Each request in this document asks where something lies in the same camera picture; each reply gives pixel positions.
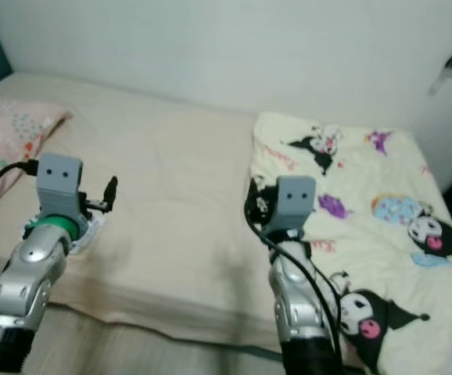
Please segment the crumpled white tissue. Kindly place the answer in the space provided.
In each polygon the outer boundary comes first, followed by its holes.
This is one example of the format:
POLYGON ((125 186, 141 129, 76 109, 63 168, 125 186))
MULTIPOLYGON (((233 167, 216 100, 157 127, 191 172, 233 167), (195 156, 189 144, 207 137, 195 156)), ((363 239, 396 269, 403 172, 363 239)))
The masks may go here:
POLYGON ((86 250, 96 238, 105 221, 106 216, 104 214, 97 213, 91 216, 86 232, 78 240, 72 242, 71 254, 79 254, 86 250))

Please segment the cream sheeted bed mattress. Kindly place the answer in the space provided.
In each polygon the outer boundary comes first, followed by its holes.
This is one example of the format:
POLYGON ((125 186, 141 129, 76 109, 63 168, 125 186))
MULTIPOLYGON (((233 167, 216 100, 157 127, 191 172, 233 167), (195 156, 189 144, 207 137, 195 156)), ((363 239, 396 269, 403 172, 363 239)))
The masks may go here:
POLYGON ((119 180, 114 211, 53 294, 107 323, 280 352, 267 249, 243 206, 259 115, 18 73, 0 98, 66 107, 44 152, 83 161, 81 187, 119 180))

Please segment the cream cartoon print blanket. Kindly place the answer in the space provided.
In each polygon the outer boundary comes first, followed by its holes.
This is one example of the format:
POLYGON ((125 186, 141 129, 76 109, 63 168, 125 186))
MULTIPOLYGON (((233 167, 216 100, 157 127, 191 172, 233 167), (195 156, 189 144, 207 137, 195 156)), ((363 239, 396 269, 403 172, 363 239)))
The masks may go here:
POLYGON ((315 179, 304 242, 340 293, 345 358, 367 375, 452 375, 452 218, 408 132, 265 112, 251 177, 315 179))

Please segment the dark teal bed frame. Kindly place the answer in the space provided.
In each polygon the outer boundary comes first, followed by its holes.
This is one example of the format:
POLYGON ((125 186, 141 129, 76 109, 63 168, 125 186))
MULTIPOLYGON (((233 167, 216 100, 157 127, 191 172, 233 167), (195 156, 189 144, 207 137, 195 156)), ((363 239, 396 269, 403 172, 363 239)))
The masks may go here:
POLYGON ((284 375, 278 357, 254 347, 229 347, 221 353, 221 364, 229 375, 284 375))

